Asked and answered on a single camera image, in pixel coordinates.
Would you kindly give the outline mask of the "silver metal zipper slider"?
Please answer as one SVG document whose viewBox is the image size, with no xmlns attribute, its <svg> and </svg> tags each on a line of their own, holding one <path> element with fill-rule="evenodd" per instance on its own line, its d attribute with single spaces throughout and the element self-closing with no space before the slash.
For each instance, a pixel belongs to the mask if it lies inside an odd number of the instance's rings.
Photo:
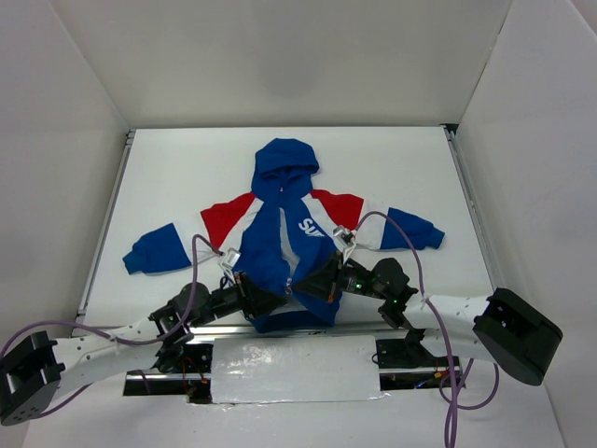
<svg viewBox="0 0 597 448">
<path fill-rule="evenodd" d="M 292 283 L 293 283 L 293 278 L 292 277 L 288 277 L 286 279 L 285 285 L 284 285 L 285 295 L 288 295 L 288 296 L 292 296 L 293 295 Z"/>
</svg>

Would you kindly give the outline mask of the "blue red white hooded jacket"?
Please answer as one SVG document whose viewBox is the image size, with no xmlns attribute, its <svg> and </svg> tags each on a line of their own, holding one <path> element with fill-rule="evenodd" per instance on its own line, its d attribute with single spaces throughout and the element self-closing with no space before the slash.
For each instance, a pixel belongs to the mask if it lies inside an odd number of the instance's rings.
<svg viewBox="0 0 597 448">
<path fill-rule="evenodd" d="M 289 303 L 252 324 L 261 333 L 334 325 L 339 300 L 330 304 L 294 291 L 294 284 L 322 267 L 340 245 L 338 226 L 356 231 L 358 245 L 372 251 L 438 249 L 445 233 L 432 222 L 385 203 L 312 185 L 319 170 L 312 146 L 276 138 L 255 156 L 251 189 L 142 235 L 124 256 L 128 273 L 186 269 L 217 250 L 241 253 L 235 271 L 259 287 L 285 295 Z"/>
</svg>

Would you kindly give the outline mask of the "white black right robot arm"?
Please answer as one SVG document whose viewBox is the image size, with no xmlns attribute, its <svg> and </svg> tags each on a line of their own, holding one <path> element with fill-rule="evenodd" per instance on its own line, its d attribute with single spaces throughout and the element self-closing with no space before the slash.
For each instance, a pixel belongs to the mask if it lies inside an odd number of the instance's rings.
<svg viewBox="0 0 597 448">
<path fill-rule="evenodd" d="M 382 319 L 407 330 L 406 354 L 416 365 L 453 355 L 494 363 L 526 385 L 543 383 L 563 333 L 531 304 L 502 287 L 490 296 L 423 298 L 409 281 L 394 258 L 368 270 L 334 253 L 294 289 L 327 304 L 344 292 L 380 300 Z"/>
</svg>

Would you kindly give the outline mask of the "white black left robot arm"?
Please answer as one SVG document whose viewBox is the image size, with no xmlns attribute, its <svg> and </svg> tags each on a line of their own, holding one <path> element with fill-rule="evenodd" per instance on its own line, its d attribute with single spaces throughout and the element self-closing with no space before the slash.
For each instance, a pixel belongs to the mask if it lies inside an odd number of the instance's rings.
<svg viewBox="0 0 597 448">
<path fill-rule="evenodd" d="M 119 373 L 174 371 L 193 328 L 237 312 L 262 317 L 285 303 L 285 296 L 241 273 L 231 286 L 215 290 L 190 283 L 150 316 L 104 336 L 52 339 L 45 331 L 32 333 L 1 357 L 1 423 L 36 419 L 55 399 Z"/>
</svg>

